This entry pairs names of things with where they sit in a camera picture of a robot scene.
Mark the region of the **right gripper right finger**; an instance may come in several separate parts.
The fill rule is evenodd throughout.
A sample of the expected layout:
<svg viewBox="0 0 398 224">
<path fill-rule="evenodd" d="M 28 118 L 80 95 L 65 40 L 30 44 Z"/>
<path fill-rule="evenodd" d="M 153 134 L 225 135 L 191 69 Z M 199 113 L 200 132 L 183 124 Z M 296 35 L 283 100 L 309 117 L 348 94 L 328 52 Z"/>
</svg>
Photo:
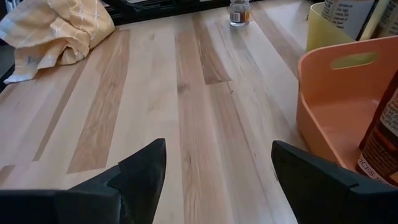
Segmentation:
<svg viewBox="0 0 398 224">
<path fill-rule="evenodd" d="M 398 224 L 398 188 L 283 141 L 271 159 L 299 224 Z"/>
</svg>

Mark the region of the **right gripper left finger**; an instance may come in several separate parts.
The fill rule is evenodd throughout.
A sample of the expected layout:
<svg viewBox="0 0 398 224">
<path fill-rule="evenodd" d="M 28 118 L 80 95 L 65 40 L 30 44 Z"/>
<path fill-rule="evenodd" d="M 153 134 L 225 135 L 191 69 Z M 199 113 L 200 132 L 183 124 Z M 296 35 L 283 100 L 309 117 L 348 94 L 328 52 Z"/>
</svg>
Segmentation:
<svg viewBox="0 0 398 224">
<path fill-rule="evenodd" d="M 0 190 L 0 224 L 152 224 L 166 161 L 158 138 L 68 190 Z"/>
</svg>

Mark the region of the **orange plastic bin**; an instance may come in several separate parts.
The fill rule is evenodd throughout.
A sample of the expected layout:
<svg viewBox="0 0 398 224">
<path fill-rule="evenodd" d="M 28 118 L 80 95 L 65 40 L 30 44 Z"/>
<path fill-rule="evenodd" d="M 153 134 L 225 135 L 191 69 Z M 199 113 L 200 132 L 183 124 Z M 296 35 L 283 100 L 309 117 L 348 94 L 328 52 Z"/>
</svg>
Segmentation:
<svg viewBox="0 0 398 224">
<path fill-rule="evenodd" d="M 374 112 L 398 71 L 398 36 L 322 47 L 298 63 L 297 126 L 310 152 L 355 170 Z"/>
</svg>

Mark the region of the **yellow plastic bin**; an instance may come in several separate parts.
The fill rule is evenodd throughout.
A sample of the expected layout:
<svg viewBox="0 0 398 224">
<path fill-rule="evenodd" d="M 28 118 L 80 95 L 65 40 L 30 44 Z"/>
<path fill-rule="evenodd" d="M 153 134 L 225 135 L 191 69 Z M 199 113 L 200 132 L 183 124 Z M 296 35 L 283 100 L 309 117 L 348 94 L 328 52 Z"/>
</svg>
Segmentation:
<svg viewBox="0 0 398 224">
<path fill-rule="evenodd" d="M 377 25 L 387 7 L 389 0 L 379 0 L 371 15 L 368 24 L 359 40 L 354 40 L 341 29 L 335 27 L 322 16 L 324 0 L 311 5 L 308 13 L 307 50 L 311 51 L 320 47 L 345 44 L 360 40 L 375 39 Z"/>
</svg>

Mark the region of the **yellow checked cloth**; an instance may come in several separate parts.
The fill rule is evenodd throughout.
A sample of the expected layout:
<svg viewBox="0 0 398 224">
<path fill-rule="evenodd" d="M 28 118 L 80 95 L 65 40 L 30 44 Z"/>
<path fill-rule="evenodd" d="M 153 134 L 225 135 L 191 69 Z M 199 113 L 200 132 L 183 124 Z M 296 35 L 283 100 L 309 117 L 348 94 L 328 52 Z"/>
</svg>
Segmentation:
<svg viewBox="0 0 398 224">
<path fill-rule="evenodd" d="M 4 83 L 77 63 L 114 30 L 101 0 L 22 0 L 0 21 L 0 39 L 14 47 L 15 58 L 14 72 Z"/>
</svg>

